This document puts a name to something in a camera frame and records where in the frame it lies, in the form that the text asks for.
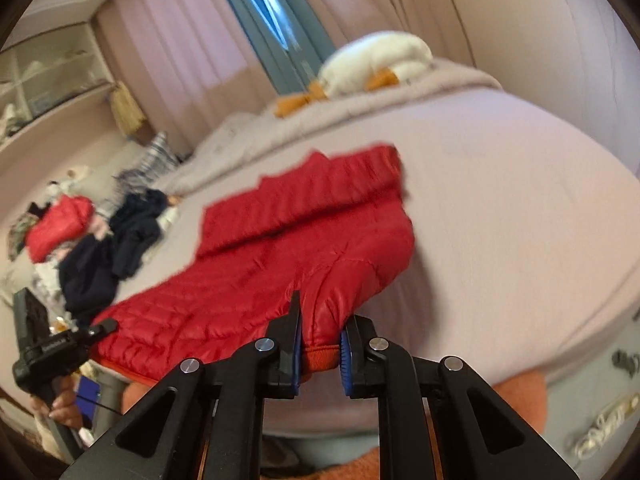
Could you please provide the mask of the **person's left hand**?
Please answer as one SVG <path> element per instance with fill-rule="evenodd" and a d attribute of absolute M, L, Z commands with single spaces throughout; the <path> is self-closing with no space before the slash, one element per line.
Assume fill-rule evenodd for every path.
<path fill-rule="evenodd" d="M 76 403 L 76 380 L 73 376 L 61 377 L 58 380 L 60 391 L 51 404 L 47 404 L 38 396 L 29 396 L 30 407 L 34 410 L 36 424 L 39 429 L 48 426 L 47 421 L 53 420 L 58 424 L 75 430 L 91 429 L 92 421 L 81 413 Z"/>

